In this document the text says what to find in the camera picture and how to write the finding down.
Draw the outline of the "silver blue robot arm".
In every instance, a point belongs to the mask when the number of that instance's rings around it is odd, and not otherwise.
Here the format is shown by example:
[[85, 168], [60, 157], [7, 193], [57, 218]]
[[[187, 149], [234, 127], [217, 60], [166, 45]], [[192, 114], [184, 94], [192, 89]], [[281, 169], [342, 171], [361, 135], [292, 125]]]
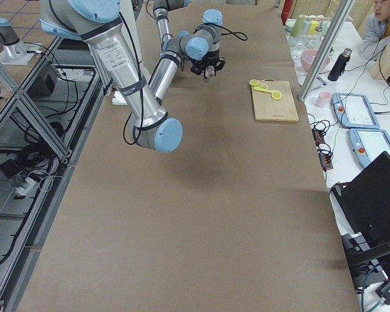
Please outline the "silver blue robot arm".
[[149, 79], [149, 88], [155, 99], [161, 103], [166, 92], [184, 61], [191, 62], [190, 71], [209, 82], [225, 65], [220, 56], [223, 15], [217, 9], [203, 13], [202, 23], [194, 32], [181, 31], [173, 36], [169, 28], [168, 13], [183, 8], [188, 1], [154, 1], [153, 17], [161, 41], [161, 57]]
[[177, 149], [183, 127], [155, 99], [140, 71], [122, 34], [119, 1], [41, 1], [40, 21], [44, 32], [95, 50], [131, 109], [135, 120], [129, 132], [135, 144], [161, 153]]

